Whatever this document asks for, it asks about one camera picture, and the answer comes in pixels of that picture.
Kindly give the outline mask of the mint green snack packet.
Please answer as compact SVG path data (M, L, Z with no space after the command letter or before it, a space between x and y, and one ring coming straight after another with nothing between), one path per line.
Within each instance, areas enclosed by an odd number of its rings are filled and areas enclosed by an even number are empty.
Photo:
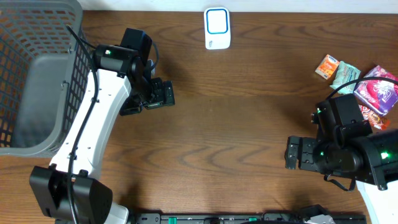
M357 80L361 74L361 71L356 67L341 61L338 66L338 71L336 73L336 77L333 80L332 85L330 87L332 89L337 89L341 85L348 83L353 80ZM341 95L346 95L354 92L355 84L348 85L338 91Z

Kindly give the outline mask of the purple tissue pack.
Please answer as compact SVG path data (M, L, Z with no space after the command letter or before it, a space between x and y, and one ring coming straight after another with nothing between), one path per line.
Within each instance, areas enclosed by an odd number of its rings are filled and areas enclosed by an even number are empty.
M380 116L388 114L397 103L397 85L383 80L359 82L353 94Z

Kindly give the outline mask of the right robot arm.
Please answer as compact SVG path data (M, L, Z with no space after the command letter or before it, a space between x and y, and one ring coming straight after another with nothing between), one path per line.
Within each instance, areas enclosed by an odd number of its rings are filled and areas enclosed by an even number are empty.
M397 223L397 130L374 133L352 94L315 107L317 135L288 138L286 168L317 172L345 192L357 189L372 223Z

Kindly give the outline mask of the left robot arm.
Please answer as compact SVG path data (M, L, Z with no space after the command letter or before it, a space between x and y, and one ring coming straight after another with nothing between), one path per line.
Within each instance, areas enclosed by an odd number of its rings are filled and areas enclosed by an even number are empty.
M71 129L48 167L36 166L29 183L46 217L56 223L130 223L128 208L100 182L104 151L117 116L175 103L172 82L154 76L155 43L126 29L119 45L100 44L87 55L88 85Z

